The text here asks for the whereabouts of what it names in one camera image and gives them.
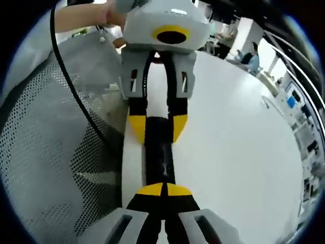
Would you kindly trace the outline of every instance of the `gray gripper mount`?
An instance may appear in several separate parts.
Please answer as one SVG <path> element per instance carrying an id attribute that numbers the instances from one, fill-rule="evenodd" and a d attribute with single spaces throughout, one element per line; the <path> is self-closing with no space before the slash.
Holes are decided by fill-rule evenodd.
<path id="1" fill-rule="evenodd" d="M 89 226 L 78 244 L 137 244 L 149 213 L 117 208 Z M 209 209 L 183 212 L 179 218 L 189 243 L 243 244 L 238 230 Z"/>
<path id="2" fill-rule="evenodd" d="M 122 49 L 122 76 L 121 87 L 125 98 L 142 98 L 143 94 L 143 72 L 147 62 L 150 49 L 137 49 L 126 46 Z M 193 73 L 197 54 L 193 51 L 190 54 L 174 52 L 173 61 L 176 69 L 177 98 L 190 98 L 193 93 L 195 75 Z M 135 89 L 132 79 L 133 71 L 137 71 Z"/>

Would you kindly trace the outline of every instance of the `white strip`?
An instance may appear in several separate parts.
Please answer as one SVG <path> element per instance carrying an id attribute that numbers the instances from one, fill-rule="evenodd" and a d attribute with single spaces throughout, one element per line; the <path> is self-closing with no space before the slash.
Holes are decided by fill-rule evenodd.
<path id="1" fill-rule="evenodd" d="M 317 72 L 317 74 L 319 75 L 319 72 L 317 71 L 317 69 L 314 67 L 314 65 L 310 62 L 310 60 L 301 53 L 301 51 L 299 51 L 297 48 L 295 48 L 293 45 L 291 45 L 289 42 L 287 42 L 286 40 L 284 40 L 283 38 L 277 36 L 276 34 L 273 34 L 267 30 L 264 31 L 267 34 L 270 34 L 272 36 L 274 36 L 276 39 L 282 41 L 283 43 L 285 43 L 286 45 L 288 45 L 290 48 L 292 48 L 294 51 L 296 51 L 312 68 L 314 71 Z"/>

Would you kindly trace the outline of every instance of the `person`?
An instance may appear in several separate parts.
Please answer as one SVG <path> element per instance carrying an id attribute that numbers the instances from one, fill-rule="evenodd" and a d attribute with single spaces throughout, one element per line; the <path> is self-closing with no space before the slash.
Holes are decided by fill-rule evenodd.
<path id="1" fill-rule="evenodd" d="M 237 50 L 237 52 L 238 57 L 236 57 L 235 60 L 227 61 L 256 76 L 259 69 L 259 55 L 257 43 L 252 42 L 250 50 L 246 54 L 243 54 L 240 50 Z"/>
<path id="2" fill-rule="evenodd" d="M 115 1 L 107 0 L 104 4 L 80 4 L 66 6 L 57 10 L 55 14 L 55 32 L 64 33 L 75 29 L 90 27 L 95 31 L 95 26 L 103 26 L 112 36 L 115 48 L 126 44 L 122 32 L 124 30 L 126 14 L 115 11 Z"/>
<path id="3" fill-rule="evenodd" d="M 282 78 L 279 78 L 279 79 L 276 81 L 275 85 L 276 85 L 277 87 L 279 87 L 279 86 L 281 85 L 281 83 L 282 83 Z"/>
<path id="4" fill-rule="evenodd" d="M 210 22 L 210 38 L 215 38 L 216 35 L 216 26 L 215 26 L 215 22 Z M 198 51 L 205 51 L 207 53 L 213 53 L 214 50 L 214 46 L 213 43 L 211 41 L 207 41 L 207 43 L 201 47 Z"/>
<path id="5" fill-rule="evenodd" d="M 218 47 L 215 48 L 214 54 L 221 59 L 225 59 L 234 44 L 235 38 L 238 34 L 236 20 L 232 20 L 230 25 L 221 30 L 217 34 L 219 38 Z"/>

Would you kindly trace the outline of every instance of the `yellow ring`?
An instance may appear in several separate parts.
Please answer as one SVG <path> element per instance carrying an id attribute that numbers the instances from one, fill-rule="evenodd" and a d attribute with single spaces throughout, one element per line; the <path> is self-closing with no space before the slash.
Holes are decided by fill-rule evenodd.
<path id="1" fill-rule="evenodd" d="M 158 27 L 153 33 L 152 37 L 157 39 L 158 35 L 163 32 L 179 32 L 186 36 L 186 39 L 189 37 L 189 30 L 178 25 L 163 25 Z"/>

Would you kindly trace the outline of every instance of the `white table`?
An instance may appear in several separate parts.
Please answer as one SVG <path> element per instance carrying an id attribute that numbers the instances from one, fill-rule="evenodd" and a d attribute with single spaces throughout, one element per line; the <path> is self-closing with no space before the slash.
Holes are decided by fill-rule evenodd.
<path id="1" fill-rule="evenodd" d="M 173 145 L 176 182 L 239 230 L 246 244 L 274 244 L 298 224 L 302 163 L 290 126 L 262 96 L 267 88 L 241 69 L 203 52 L 187 125 Z M 148 76 L 148 115 L 167 116 L 166 74 Z M 127 123 L 122 165 L 122 203 L 142 187 L 142 147 Z M 158 243 L 167 243 L 161 234 Z"/>

